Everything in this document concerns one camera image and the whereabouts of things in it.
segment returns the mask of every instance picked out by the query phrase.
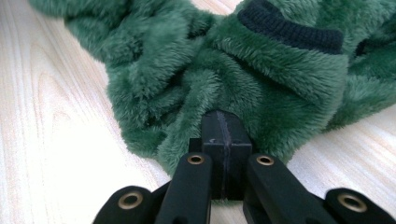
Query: black knit trim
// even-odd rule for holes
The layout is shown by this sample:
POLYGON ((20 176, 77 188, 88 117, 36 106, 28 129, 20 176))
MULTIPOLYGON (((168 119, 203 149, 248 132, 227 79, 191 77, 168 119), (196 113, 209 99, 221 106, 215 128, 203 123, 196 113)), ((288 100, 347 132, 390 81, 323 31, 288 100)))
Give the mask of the black knit trim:
POLYGON ((239 11, 237 17, 250 31, 267 35, 286 45, 341 54, 341 32, 321 30, 287 21, 279 9, 266 0, 252 0, 247 7, 239 11))

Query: round hole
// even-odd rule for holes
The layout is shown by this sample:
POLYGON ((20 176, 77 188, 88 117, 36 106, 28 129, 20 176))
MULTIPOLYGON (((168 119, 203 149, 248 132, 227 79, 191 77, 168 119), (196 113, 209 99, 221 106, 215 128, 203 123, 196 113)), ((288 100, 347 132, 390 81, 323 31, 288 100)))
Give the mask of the round hole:
POLYGON ((190 157, 187 159, 187 161, 188 161, 189 163, 194 164, 194 165, 201 164, 201 163, 204 162, 204 160, 205 160, 204 157, 198 156, 198 155, 190 156, 190 157))
POLYGON ((143 195, 139 191, 132 191, 122 195, 119 199, 119 207, 125 210, 136 208, 143 202, 143 195))
POLYGON ((354 195, 344 193, 340 194, 337 199, 341 205, 354 212, 363 213, 367 211, 367 205, 354 195))
POLYGON ((257 158, 257 162, 261 165, 273 165, 274 159, 272 159, 271 157, 267 157, 267 156, 260 156, 257 158))

